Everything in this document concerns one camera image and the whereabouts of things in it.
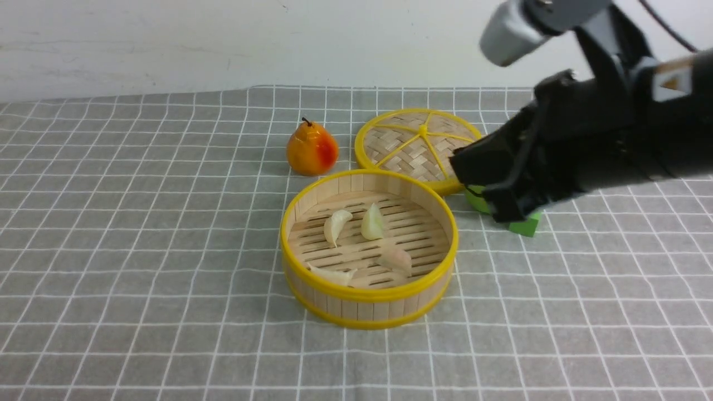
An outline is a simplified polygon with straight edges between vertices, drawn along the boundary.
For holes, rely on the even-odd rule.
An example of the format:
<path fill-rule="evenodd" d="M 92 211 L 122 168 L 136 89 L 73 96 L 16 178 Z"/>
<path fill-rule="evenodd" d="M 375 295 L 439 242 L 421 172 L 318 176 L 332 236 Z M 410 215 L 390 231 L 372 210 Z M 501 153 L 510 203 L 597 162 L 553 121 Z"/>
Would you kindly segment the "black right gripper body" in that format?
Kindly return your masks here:
<path fill-rule="evenodd" d="M 543 80 L 535 99 L 492 134 L 449 158 L 457 180 L 481 188 L 492 218 L 524 221 L 551 204 L 632 184 L 631 100 L 572 71 Z"/>

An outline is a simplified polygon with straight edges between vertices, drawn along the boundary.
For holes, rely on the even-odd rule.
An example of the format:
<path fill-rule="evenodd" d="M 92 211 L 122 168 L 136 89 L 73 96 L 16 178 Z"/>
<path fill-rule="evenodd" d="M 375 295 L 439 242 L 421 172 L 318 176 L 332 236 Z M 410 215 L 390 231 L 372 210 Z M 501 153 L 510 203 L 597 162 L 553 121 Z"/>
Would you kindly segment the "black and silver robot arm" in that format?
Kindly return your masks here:
<path fill-rule="evenodd" d="M 543 79 L 514 117 L 449 158 L 497 222 L 601 189 L 711 173 L 711 50 L 659 62 L 611 1 L 504 2 L 480 49 L 506 67 L 568 31 L 593 78 L 568 69 Z"/>

